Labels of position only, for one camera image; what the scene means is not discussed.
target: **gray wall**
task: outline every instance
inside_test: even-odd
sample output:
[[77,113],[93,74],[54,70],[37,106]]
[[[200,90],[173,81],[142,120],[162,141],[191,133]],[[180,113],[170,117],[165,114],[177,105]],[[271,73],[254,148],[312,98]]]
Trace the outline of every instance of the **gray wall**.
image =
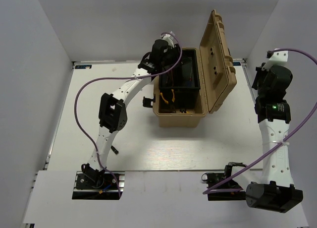
[[0,0],[0,226],[20,227],[71,62],[38,0]]
[[[317,57],[316,0],[280,0],[248,59],[248,74],[253,82],[255,66],[265,62],[267,50],[293,47]],[[291,106],[291,129],[314,106],[317,97],[317,66],[297,53],[289,54],[287,67],[294,78],[286,99]],[[304,192],[303,209],[312,228],[317,228],[317,115],[290,140],[290,166],[295,187]]]
[[139,60],[162,31],[198,47],[212,9],[247,57],[278,0],[39,0],[72,61]]

